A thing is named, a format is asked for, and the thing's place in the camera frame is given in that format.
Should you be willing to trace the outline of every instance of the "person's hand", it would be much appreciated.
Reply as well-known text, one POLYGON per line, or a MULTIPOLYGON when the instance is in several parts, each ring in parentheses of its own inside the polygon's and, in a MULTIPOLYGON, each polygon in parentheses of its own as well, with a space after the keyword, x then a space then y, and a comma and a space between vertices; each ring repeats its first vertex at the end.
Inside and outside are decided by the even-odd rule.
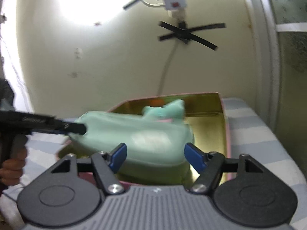
POLYGON ((20 183, 23 174, 22 168, 26 164, 27 149, 22 147, 16 153, 16 158, 3 162, 0 169, 0 181, 7 186, 14 186, 20 183))

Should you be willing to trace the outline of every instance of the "hand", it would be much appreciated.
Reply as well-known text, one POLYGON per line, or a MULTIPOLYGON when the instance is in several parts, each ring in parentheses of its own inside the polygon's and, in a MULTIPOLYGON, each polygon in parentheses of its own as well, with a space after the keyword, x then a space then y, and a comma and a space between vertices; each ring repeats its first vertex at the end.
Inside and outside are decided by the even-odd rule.
POLYGON ((22 147, 16 154, 16 158, 3 162, 0 169, 0 181, 7 186, 14 186, 20 183, 23 174, 22 168, 26 164, 27 149, 22 147))

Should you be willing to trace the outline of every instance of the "white curtain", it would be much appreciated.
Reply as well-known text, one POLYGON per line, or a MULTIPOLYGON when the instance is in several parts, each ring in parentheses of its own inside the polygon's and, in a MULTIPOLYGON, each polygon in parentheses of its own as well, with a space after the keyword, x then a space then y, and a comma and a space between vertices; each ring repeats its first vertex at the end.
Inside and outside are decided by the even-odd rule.
POLYGON ((1 56, 4 57, 4 76, 15 92, 14 107, 18 111, 33 112, 20 65, 16 37, 17 0, 3 0, 1 14, 7 21, 1 24, 1 56))

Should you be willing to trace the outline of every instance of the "person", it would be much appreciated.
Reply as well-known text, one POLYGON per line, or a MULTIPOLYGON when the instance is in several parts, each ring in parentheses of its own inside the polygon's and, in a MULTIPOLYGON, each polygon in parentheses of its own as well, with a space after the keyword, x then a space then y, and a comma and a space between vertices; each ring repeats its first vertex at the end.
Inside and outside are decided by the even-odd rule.
POLYGON ((26 164, 27 149, 21 147, 12 159, 3 162, 0 168, 0 181, 7 186, 14 186, 20 183, 23 175, 23 168, 26 164))

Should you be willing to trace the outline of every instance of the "plush toy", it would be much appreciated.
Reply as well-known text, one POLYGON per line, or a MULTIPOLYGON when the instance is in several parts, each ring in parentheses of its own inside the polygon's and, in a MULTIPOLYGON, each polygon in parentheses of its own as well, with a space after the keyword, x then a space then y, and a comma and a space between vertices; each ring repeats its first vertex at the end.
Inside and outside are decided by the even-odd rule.
POLYGON ((185 117, 185 102, 175 100, 163 107, 146 106, 143 108, 143 118, 150 120, 183 120, 185 117))

